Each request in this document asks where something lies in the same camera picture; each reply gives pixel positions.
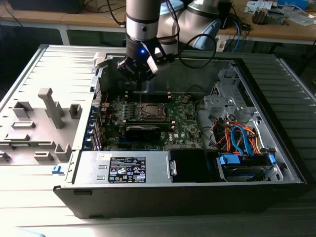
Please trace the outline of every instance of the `power supply label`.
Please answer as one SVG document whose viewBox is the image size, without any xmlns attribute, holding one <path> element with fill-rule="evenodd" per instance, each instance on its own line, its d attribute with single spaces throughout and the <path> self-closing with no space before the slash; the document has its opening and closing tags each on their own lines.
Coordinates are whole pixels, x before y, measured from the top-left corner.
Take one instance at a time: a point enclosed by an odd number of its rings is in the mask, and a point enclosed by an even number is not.
<svg viewBox="0 0 316 237">
<path fill-rule="evenodd" d="M 146 183 L 145 157 L 111 157 L 109 183 Z"/>
</svg>

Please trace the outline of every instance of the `white cable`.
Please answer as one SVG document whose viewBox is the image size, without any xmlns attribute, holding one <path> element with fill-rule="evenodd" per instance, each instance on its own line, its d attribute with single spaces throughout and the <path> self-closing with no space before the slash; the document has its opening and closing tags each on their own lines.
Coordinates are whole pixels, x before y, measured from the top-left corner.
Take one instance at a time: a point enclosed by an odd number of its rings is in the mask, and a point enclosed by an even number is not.
<svg viewBox="0 0 316 237">
<path fill-rule="evenodd" d="M 302 8 L 300 8 L 300 7 L 296 6 L 296 5 L 292 5 L 292 4 L 281 5 L 281 4 L 279 4 L 279 6 L 293 6 L 293 7 L 297 8 L 297 9 L 300 9 L 300 10 L 301 10 L 302 12 L 304 12 L 306 15 L 309 15 L 309 13 L 307 13 L 307 12 L 304 11 Z"/>
</svg>

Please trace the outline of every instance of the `table leg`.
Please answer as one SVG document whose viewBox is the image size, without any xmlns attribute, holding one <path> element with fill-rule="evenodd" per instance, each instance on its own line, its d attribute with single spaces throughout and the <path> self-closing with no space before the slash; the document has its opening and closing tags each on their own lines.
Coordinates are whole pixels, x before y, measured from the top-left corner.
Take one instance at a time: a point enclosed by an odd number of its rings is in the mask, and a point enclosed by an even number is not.
<svg viewBox="0 0 316 237">
<path fill-rule="evenodd" d="M 61 26 L 58 30 L 60 33 L 61 40 L 63 41 L 63 45 L 70 45 L 67 33 L 67 26 Z"/>
<path fill-rule="evenodd" d="M 231 35 L 222 35 L 222 34 L 218 34 L 218 40 L 217 40 L 217 52 L 223 52 L 226 42 L 227 40 L 229 40 Z"/>
</svg>

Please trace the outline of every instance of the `green circuit board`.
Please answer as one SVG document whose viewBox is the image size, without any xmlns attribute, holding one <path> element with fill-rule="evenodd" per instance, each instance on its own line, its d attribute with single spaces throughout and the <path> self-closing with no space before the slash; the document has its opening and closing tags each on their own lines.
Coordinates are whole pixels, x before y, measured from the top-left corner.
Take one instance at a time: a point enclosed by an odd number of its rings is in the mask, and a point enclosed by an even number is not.
<svg viewBox="0 0 316 237">
<path fill-rule="evenodd" d="M 194 120 L 194 103 L 182 102 L 183 96 L 172 96 L 168 103 L 164 103 L 169 120 L 175 122 L 174 130 L 162 131 L 160 140 L 153 142 L 128 142 L 120 132 L 124 127 L 122 111 L 124 106 L 138 107 L 139 103 L 127 103 L 119 97 L 110 103 L 112 113 L 107 115 L 114 118 L 104 124 L 106 143 L 105 151 L 166 151 L 177 148 L 201 148 L 202 140 Z"/>
</svg>

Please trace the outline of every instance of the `robotic arm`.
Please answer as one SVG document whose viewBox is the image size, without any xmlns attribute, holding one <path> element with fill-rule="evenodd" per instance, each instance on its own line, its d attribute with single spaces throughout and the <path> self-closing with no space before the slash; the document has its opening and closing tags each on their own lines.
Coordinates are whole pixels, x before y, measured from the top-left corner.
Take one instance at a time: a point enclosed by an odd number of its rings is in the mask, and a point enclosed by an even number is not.
<svg viewBox="0 0 316 237">
<path fill-rule="evenodd" d="M 169 12 L 168 1 L 126 0 L 126 57 L 118 64 L 118 70 L 138 85 L 151 80 L 173 62 L 178 54 L 177 40 L 186 43 L 199 34 L 214 38 L 220 28 L 219 0 L 195 0 L 187 9 L 181 1 L 171 0 L 177 22 Z M 212 42 L 201 36 L 190 45 L 208 49 Z"/>
</svg>

